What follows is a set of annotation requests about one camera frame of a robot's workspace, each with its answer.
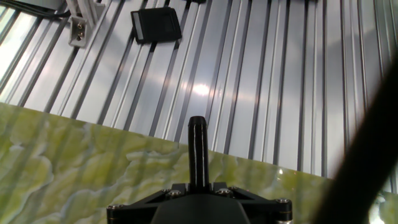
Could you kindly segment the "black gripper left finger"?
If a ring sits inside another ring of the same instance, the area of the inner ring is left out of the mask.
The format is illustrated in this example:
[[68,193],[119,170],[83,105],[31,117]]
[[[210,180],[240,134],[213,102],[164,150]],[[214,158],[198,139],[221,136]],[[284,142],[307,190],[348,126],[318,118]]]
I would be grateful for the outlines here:
[[150,223],[158,207],[171,199],[186,196],[186,184],[173,184],[132,204],[113,204],[106,208],[107,224]]

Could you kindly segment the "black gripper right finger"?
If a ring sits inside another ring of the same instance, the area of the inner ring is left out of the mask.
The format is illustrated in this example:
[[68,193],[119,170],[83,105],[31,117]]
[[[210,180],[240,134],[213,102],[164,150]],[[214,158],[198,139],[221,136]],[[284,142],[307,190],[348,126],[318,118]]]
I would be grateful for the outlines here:
[[293,223],[293,205],[287,198],[266,199],[225,182],[213,182],[213,193],[242,205],[250,223]]

